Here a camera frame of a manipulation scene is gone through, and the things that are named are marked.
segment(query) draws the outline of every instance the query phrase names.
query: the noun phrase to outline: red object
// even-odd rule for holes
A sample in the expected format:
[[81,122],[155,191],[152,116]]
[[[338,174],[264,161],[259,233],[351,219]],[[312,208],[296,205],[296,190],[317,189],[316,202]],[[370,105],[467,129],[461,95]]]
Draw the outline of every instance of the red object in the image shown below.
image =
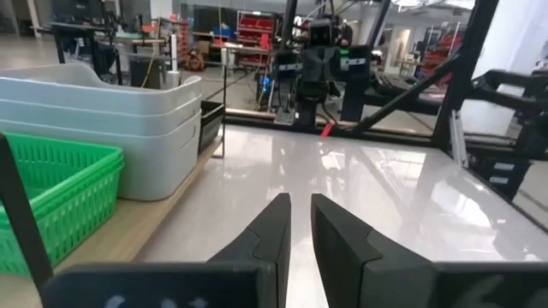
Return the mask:
[[333,129],[334,126],[335,126],[335,125],[334,125],[333,123],[331,123],[331,122],[329,122],[327,125],[325,125],[324,130],[322,131],[321,136],[322,136],[322,137],[327,137],[327,136],[329,136],[329,134],[331,133],[331,129]]
[[[447,60],[450,56],[450,51],[454,51],[461,46],[464,32],[460,31],[456,35],[455,33],[448,33],[443,36],[434,50],[427,51],[423,59],[424,65],[420,68],[420,74],[422,78],[428,77],[434,73],[436,68]],[[446,74],[438,83],[438,86],[442,86],[451,80],[452,74]]]
[[271,48],[271,36],[267,33],[262,33],[260,36],[260,48],[269,50]]

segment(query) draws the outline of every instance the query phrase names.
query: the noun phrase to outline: blue object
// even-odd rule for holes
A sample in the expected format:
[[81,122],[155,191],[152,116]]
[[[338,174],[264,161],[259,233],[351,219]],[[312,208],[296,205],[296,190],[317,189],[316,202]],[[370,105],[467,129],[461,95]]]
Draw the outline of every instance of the blue object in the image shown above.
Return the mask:
[[227,36],[230,39],[235,37],[235,33],[232,29],[220,29],[220,27],[214,27],[213,34]]

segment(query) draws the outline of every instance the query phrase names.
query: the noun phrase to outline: black metal frame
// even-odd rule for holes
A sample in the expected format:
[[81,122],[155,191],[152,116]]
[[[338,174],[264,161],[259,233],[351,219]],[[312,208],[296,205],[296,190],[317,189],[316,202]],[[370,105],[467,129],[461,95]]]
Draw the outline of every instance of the black metal frame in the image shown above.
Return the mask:
[[40,237],[8,139],[2,133],[0,133],[0,170],[2,170],[0,200],[3,202],[9,224],[41,297],[45,283],[53,276],[53,268]]

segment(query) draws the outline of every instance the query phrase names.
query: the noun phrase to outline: green plastic basket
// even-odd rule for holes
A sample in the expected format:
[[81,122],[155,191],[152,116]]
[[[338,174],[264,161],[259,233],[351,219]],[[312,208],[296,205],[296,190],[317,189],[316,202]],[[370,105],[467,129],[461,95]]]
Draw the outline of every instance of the green plastic basket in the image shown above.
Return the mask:
[[[4,134],[30,200],[52,266],[106,222],[123,167],[113,146]],[[29,275],[0,203],[0,272]]]

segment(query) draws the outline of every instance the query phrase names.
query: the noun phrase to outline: cable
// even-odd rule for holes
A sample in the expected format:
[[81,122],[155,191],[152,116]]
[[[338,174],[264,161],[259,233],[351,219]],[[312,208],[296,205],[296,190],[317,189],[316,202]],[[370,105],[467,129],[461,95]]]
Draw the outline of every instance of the cable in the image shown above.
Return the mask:
[[[158,1],[158,21],[156,21],[158,24],[158,30],[156,31],[156,39],[160,38],[160,31],[162,30],[162,1]],[[154,56],[155,52],[154,49],[152,49],[152,56],[151,61],[148,63],[148,69],[146,70],[146,76],[145,79],[143,79],[143,84],[140,85],[140,87],[145,87],[146,82],[148,81],[148,76],[151,74],[152,70],[152,64],[154,63]]]

